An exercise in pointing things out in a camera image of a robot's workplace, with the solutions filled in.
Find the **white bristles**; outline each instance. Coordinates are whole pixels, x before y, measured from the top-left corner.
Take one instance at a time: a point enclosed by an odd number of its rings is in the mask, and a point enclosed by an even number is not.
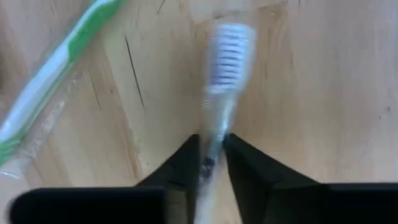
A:
[[[222,24],[210,42],[208,91],[240,90],[246,82],[254,31],[244,24]]]

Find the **green and white toothbrush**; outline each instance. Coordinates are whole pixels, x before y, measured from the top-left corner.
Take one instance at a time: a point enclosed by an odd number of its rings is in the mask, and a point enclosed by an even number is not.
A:
[[[81,51],[123,2],[124,0],[96,0],[27,84],[0,129],[0,165],[13,155],[15,148],[76,62]]]

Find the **wooden table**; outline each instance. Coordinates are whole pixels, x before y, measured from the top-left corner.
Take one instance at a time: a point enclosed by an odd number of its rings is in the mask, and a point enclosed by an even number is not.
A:
[[[0,117],[90,2],[0,1]],[[0,184],[0,200],[43,186],[132,186],[155,170],[200,126],[209,20],[242,5],[127,0],[72,71],[77,84],[26,178]],[[233,131],[321,182],[397,181],[398,2],[252,7],[257,57]],[[240,222],[222,173],[216,222]]]

